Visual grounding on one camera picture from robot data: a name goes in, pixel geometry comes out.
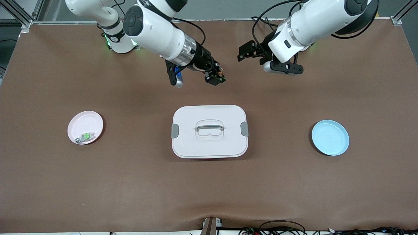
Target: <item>round plate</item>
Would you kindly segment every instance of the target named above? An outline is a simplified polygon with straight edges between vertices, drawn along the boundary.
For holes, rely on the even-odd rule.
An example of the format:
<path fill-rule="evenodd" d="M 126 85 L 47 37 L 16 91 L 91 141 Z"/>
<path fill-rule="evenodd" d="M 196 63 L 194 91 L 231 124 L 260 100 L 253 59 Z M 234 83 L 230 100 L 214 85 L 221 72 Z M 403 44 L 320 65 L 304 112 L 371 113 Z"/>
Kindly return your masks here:
<path fill-rule="evenodd" d="M 341 124 L 332 120 L 323 120 L 313 127 L 312 141 L 322 153 L 337 156 L 348 149 L 350 138 Z"/>
<path fill-rule="evenodd" d="M 84 111 L 71 119 L 68 124 L 68 138 L 76 144 L 88 144 L 95 141 L 103 131 L 103 119 L 97 112 Z M 80 137 L 84 133 L 92 132 L 94 138 L 92 140 L 77 143 L 76 138 Z"/>

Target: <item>gray handle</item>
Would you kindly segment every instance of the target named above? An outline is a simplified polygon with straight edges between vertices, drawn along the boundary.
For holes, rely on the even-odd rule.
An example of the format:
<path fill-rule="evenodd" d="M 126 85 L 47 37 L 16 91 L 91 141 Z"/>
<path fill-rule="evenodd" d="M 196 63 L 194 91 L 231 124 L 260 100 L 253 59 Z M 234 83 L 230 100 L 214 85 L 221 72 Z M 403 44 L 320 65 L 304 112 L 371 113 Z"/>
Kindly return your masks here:
<path fill-rule="evenodd" d="M 220 126 L 220 125 L 205 125 L 205 126 L 196 127 L 196 131 L 199 131 L 200 129 L 220 129 L 220 130 L 224 130 L 224 127 Z"/>

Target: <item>white container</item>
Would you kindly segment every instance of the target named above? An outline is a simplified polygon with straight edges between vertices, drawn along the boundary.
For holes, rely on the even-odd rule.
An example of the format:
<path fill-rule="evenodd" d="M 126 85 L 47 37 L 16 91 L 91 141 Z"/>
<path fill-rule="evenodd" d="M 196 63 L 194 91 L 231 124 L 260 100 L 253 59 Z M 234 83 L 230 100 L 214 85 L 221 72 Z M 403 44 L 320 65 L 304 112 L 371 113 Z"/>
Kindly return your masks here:
<path fill-rule="evenodd" d="M 171 138 L 181 158 L 239 157 L 248 147 L 247 118 L 236 105 L 181 107 L 173 117 Z"/>

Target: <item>robotic arm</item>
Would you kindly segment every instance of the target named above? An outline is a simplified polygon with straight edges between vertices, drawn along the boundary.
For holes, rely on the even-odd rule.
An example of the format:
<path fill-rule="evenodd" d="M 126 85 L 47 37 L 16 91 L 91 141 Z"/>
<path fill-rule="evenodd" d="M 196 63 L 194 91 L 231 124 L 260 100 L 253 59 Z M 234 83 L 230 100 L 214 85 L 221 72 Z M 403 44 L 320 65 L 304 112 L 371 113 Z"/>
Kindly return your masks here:
<path fill-rule="evenodd" d="M 123 29 L 143 48 L 166 60 L 171 85 L 182 87 L 179 74 L 184 68 L 205 74 L 205 81 L 218 85 L 225 81 L 223 69 L 211 53 L 171 23 L 187 0 L 137 0 L 127 12 Z"/>
<path fill-rule="evenodd" d="M 123 24 L 117 11 L 105 7 L 111 0 L 65 0 L 68 9 L 75 15 L 97 21 L 104 31 L 111 48 L 117 53 L 127 53 L 136 44 L 123 32 Z"/>
<path fill-rule="evenodd" d="M 238 61 L 248 57 L 263 57 L 264 71 L 297 75 L 303 67 L 297 64 L 298 52 L 306 50 L 316 40 L 333 33 L 354 33 L 371 23 L 377 13 L 378 0 L 304 0 L 277 30 L 257 45 L 249 41 L 240 47 Z"/>

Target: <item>light blue plate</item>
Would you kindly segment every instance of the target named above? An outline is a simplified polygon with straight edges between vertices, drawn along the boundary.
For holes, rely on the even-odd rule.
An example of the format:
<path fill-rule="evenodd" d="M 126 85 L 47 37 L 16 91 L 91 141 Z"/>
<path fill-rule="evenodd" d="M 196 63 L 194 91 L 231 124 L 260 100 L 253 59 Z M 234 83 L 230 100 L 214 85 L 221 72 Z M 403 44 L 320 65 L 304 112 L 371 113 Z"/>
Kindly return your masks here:
<path fill-rule="evenodd" d="M 350 144 L 345 128 L 336 121 L 322 120 L 312 129 L 312 141 L 316 148 L 329 156 L 343 154 Z"/>

